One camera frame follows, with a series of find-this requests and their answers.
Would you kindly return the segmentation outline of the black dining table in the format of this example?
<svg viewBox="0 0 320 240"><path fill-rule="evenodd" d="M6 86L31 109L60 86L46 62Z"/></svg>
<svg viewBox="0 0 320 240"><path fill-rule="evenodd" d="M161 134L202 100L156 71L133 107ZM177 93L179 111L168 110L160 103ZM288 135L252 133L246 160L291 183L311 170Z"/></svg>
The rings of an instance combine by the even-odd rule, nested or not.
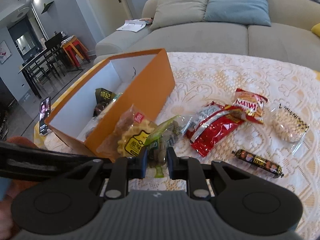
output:
<svg viewBox="0 0 320 240"><path fill-rule="evenodd" d="M52 49L44 49L34 56L28 63L24 63L20 66L20 70L18 72L22 73L31 88L31 91L39 99L41 99L42 96L40 94L40 87L36 81L37 76L41 74L42 76L45 76L47 80L50 80L47 71L42 66L43 64L48 64L47 67L54 77L60 77L60 74L65 76L62 64L57 58L60 52L60 46L53 46Z"/></svg>

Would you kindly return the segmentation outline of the orange cardboard box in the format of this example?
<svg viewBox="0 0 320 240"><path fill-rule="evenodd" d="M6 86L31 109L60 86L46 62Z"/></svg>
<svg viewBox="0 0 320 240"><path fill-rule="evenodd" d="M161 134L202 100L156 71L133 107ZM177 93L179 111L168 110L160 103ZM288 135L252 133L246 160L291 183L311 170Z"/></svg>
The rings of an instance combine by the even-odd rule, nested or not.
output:
<svg viewBox="0 0 320 240"><path fill-rule="evenodd" d="M103 141L131 106L155 120L175 87L165 49L108 57L65 92L45 124L76 153L103 156Z"/></svg>

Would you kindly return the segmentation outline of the waffle cookies clear bag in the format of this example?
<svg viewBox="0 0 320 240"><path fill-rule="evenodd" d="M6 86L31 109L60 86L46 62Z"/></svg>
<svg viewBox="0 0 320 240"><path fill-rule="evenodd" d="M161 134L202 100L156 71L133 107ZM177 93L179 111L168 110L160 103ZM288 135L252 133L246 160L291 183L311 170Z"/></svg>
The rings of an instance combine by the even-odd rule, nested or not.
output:
<svg viewBox="0 0 320 240"><path fill-rule="evenodd" d="M121 115L113 132L97 148L97 153L112 161L119 157L136 157L156 127L151 119L132 105Z"/></svg>

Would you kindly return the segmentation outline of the dark sausage stick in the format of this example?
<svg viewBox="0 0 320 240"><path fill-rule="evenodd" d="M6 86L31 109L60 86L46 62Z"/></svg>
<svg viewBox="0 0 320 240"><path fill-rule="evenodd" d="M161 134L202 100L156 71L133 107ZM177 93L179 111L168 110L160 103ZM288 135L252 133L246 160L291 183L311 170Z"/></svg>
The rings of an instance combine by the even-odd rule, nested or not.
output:
<svg viewBox="0 0 320 240"><path fill-rule="evenodd" d="M266 172L269 172L273 175L273 178L283 178L284 176L282 167L279 164L267 160L259 155L253 154L243 149L232 151L232 154L236 158L249 163L256 168L260 168Z"/></svg>

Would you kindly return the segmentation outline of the clear bag of peanuts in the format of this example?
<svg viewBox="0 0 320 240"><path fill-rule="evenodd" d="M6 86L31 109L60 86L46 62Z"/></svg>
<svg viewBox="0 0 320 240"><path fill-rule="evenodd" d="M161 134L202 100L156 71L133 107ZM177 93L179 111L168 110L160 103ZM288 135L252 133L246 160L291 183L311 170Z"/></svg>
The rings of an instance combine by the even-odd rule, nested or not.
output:
<svg viewBox="0 0 320 240"><path fill-rule="evenodd" d="M295 155L301 147L310 125L281 103L272 109L271 113L271 125L276 135L288 146L291 146L291 152Z"/></svg>

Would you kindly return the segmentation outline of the green snack bag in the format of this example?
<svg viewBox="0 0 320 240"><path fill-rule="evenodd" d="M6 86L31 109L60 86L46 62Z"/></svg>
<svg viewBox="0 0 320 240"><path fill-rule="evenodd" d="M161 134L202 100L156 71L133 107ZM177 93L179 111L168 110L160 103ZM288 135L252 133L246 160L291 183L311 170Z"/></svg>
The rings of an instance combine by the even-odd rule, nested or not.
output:
<svg viewBox="0 0 320 240"><path fill-rule="evenodd" d="M189 116L176 115L158 125L147 137L144 146L148 154L147 178L167 177L167 149L174 147L190 125Z"/></svg>

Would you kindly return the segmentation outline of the red foil snack bag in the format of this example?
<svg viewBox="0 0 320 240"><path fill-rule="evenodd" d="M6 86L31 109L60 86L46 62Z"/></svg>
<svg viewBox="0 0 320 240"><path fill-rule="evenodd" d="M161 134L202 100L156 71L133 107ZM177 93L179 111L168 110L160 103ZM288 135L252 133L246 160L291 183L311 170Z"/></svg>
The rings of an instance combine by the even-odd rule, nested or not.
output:
<svg viewBox="0 0 320 240"><path fill-rule="evenodd" d="M206 157L220 140L244 123L244 120L232 116L223 105L211 102L192 116L186 137L191 147Z"/></svg>

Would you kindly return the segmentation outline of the dark green snack packet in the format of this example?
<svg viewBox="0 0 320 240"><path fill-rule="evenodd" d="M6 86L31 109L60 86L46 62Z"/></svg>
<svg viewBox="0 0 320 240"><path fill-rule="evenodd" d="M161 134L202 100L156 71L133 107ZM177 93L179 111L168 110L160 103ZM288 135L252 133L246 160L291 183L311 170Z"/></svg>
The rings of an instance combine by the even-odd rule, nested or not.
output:
<svg viewBox="0 0 320 240"><path fill-rule="evenodd" d="M98 116L110 103L111 101L116 97L116 94L104 89L104 88L98 88L95 90L95 98L97 101L97 104L94 108L93 116Z"/></svg>

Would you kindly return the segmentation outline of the white lace tablecloth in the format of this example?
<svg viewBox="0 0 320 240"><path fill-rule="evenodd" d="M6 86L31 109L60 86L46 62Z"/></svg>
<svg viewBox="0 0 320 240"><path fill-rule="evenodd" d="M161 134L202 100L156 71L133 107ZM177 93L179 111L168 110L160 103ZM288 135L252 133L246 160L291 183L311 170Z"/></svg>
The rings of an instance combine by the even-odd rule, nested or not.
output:
<svg viewBox="0 0 320 240"><path fill-rule="evenodd" d="M282 186L298 196L303 206L296 233L303 239L319 236L319 72L292 63L260 57L217 53L168 53L175 87L153 122L158 126L176 116L192 116L215 102L232 110L237 88L268 98L264 124L245 121L220 140L206 157L199 155L185 135L174 146L179 157L204 164L220 160ZM310 125L295 155L271 125L272 109L285 105ZM246 150L279 164L283 178L236 158L232 151Z"/></svg>

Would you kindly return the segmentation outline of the yellow cushion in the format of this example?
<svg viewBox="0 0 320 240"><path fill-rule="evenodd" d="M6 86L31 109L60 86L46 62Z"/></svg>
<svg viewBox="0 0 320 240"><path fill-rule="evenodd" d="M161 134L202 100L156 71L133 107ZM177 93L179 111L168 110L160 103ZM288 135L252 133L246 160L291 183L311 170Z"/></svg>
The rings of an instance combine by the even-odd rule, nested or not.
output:
<svg viewBox="0 0 320 240"><path fill-rule="evenodd" d="M314 25L312 28L311 28L311 32L313 34L315 34L316 36L320 37L320 23Z"/></svg>

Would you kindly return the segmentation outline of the beige cushion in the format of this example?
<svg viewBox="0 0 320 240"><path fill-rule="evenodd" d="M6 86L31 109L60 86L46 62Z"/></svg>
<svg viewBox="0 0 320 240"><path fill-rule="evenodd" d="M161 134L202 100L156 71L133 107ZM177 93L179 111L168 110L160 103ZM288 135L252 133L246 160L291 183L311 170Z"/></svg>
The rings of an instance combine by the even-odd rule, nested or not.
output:
<svg viewBox="0 0 320 240"><path fill-rule="evenodd" d="M207 4L208 0L158 0L151 29L202 22Z"/></svg>

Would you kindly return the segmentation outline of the long bread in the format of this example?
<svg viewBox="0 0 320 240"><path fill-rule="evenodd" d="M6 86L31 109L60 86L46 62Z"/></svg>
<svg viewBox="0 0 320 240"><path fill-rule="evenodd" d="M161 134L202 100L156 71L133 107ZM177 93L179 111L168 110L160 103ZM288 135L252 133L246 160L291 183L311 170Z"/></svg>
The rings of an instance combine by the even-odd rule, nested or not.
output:
<svg viewBox="0 0 320 240"><path fill-rule="evenodd" d="M99 122L104 118L106 113L110 110L112 105L118 100L118 98L122 95L122 93L116 94L116 97L111 101L111 103L96 117L92 117L91 120L87 123L87 125L82 129L82 131L77 136L77 139L81 142L84 142L89 135L94 131Z"/></svg>

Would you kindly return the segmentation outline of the black dining chair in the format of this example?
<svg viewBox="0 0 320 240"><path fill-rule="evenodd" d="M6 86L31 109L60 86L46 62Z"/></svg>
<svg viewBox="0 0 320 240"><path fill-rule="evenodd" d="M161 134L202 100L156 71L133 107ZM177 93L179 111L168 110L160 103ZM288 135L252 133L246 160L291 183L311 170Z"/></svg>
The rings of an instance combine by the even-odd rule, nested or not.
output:
<svg viewBox="0 0 320 240"><path fill-rule="evenodd" d="M48 39L44 44L48 50L49 55L46 57L47 67L52 72L54 77L60 77L55 64L59 68L60 72L65 76L65 72L62 70L62 66L65 66L66 72L71 72L71 62L68 59L67 54L61 48L62 34L55 33L55 35Z"/></svg>

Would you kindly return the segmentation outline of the white booklet on sofa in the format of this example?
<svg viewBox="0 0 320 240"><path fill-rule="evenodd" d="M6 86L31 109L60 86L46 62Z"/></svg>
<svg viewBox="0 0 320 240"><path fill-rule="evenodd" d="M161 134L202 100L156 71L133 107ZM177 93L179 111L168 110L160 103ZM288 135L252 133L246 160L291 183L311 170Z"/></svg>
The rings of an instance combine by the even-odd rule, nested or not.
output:
<svg viewBox="0 0 320 240"><path fill-rule="evenodd" d="M153 23L153 18L141 18L134 20L126 20L125 23L116 29L116 31L131 31L137 33L145 27Z"/></svg>

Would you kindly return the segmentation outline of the smartphone on table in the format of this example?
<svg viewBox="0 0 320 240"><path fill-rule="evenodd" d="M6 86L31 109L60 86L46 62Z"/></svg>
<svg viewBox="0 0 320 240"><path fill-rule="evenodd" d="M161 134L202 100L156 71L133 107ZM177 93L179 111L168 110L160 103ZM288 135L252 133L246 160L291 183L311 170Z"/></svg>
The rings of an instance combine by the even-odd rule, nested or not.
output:
<svg viewBox="0 0 320 240"><path fill-rule="evenodd" d="M45 120L51 113L51 97L46 97L40 102L39 110L39 133L46 135L48 133L48 126L45 124Z"/></svg>

